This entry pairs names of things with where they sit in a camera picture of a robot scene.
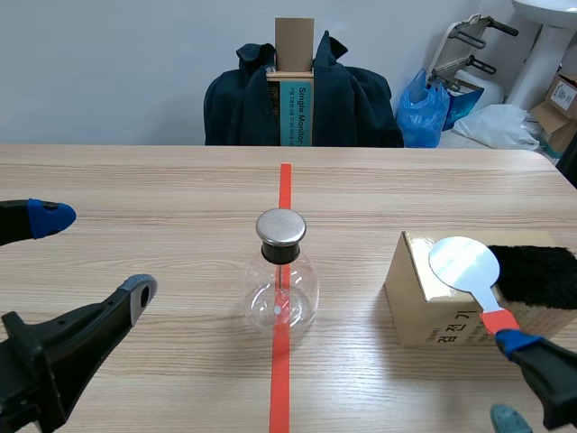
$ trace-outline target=dark jacket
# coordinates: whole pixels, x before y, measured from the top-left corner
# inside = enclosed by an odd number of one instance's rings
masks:
[[[346,52],[325,32],[314,64],[313,145],[403,147],[387,80],[337,63]],[[279,145],[266,77],[274,47],[247,44],[236,54],[239,69],[225,72],[206,92],[206,145]]]

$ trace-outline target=glass carafe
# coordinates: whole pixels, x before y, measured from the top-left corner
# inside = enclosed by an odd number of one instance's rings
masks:
[[[304,331],[318,305],[318,277],[299,244],[307,224],[293,210],[272,209],[259,216],[256,232],[262,248],[246,270],[244,315],[264,332],[279,322]]]

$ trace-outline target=cardboard box on floor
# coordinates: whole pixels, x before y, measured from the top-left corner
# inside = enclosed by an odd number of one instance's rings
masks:
[[[273,114],[281,146],[312,146],[315,20],[277,18],[278,70],[267,73]]]
[[[577,119],[577,75],[558,74],[545,100],[568,119]]]
[[[559,74],[555,77],[545,101],[531,114],[550,135],[547,153],[560,158],[577,134],[577,76]]]
[[[403,346],[451,347],[494,345],[481,323],[481,306],[469,293],[443,284],[431,271],[428,255],[433,245],[449,236],[465,236],[486,245],[554,246],[547,232],[452,231],[403,232],[385,281],[390,312]],[[577,318],[577,310],[529,307],[506,302],[493,288],[501,307],[509,309],[525,332],[547,338]]]

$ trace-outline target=sink pedestal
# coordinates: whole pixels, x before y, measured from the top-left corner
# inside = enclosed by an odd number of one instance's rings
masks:
[[[574,29],[543,26],[507,99],[508,104],[529,110],[542,101],[575,32]]]

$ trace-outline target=black bristles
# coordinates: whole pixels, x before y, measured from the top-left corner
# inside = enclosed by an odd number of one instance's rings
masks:
[[[577,309],[577,259],[566,248],[489,247],[499,260],[499,289],[508,301]]]

